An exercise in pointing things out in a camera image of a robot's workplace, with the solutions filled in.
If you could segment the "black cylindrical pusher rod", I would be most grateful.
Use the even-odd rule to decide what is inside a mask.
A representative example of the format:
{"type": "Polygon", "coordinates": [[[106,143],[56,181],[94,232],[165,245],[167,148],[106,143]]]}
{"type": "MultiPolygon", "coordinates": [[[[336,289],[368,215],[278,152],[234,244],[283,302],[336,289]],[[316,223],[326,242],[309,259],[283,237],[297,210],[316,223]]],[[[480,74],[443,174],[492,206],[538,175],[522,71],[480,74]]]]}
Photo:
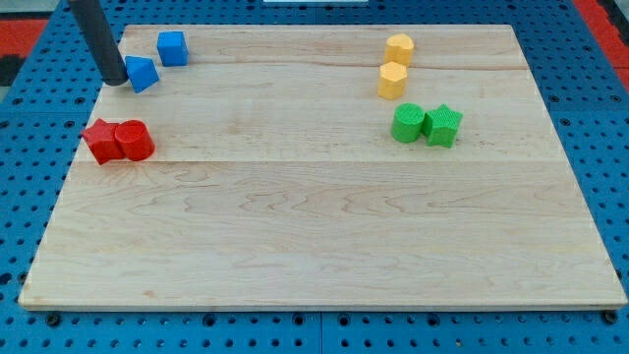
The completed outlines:
{"type": "Polygon", "coordinates": [[[103,82],[124,84],[127,69],[100,1],[70,0],[69,5],[103,82]]]}

